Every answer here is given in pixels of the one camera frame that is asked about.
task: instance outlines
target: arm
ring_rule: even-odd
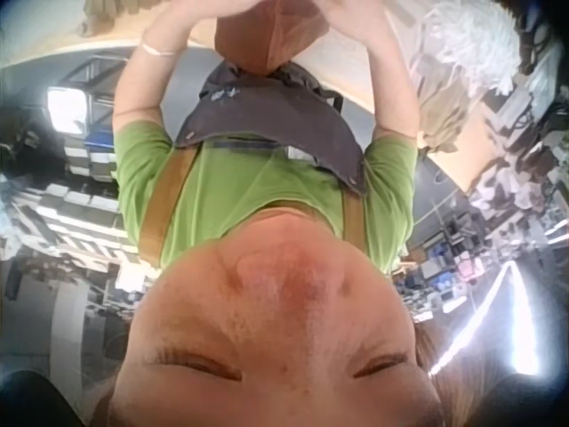
[[[382,1],[313,1],[333,28],[367,48],[377,123],[374,139],[395,134],[415,144],[421,125],[419,100]]]
[[[131,122],[148,120],[163,125],[160,104],[181,54],[188,46],[191,29],[207,18],[244,12],[261,0],[172,0],[143,35],[156,56],[137,47],[121,76],[115,94],[113,128],[118,133]]]

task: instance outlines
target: brown strap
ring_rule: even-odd
[[[139,238],[140,258],[153,267],[160,267],[172,215],[198,152],[199,147],[175,149],[156,181]]]
[[[341,196],[344,208],[344,240],[367,254],[364,200],[346,187],[342,187]]]

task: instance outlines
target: green t-shirt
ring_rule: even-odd
[[[156,180],[172,151],[165,130],[152,122],[127,125],[115,137],[119,203],[124,226],[138,245]],[[365,152],[367,254],[389,269],[413,229],[417,149],[397,137],[374,141]],[[190,247],[220,238],[262,207],[302,202],[343,234],[341,190],[330,173],[290,160],[283,150],[220,149],[206,142],[184,185],[162,252],[162,266]]]

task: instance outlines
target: t-shirt sleeve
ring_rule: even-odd
[[[387,270],[413,231],[414,176],[418,150],[401,137],[386,136],[365,152],[368,248]]]
[[[115,135],[118,202],[129,239],[139,243],[148,201],[172,149],[165,129],[155,123],[130,123]]]

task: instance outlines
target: person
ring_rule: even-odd
[[[413,228],[420,111],[383,2],[314,0],[369,53],[377,127],[365,154],[320,88],[283,83],[305,73],[292,65],[285,78],[224,63],[178,139],[164,129],[160,104],[191,29],[259,2],[173,0],[118,83],[120,208],[164,271],[136,312],[104,419],[442,425],[446,405],[385,275]],[[187,175],[170,164],[178,155]]]

